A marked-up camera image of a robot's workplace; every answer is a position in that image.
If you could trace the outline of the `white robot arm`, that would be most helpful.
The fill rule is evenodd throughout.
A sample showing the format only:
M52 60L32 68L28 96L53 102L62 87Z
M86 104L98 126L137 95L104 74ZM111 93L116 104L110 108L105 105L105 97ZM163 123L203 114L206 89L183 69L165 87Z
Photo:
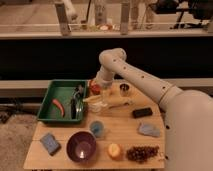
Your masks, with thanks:
M213 98L183 90L126 62L122 48L99 54L95 80L108 88L120 75L165 112L164 171L213 171Z

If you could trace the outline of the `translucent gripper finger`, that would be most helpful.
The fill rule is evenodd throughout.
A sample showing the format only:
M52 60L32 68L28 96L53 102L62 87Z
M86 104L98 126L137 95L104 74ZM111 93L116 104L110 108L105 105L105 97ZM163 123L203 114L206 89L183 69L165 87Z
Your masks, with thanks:
M103 103L94 103L94 104L89 104L88 105L89 110L93 113L98 113L100 112L103 108L107 107L107 104Z
M90 102L92 102L94 100L98 100L98 99L101 99L101 95L95 95L95 96L90 96L90 97L84 98L83 102L90 103Z

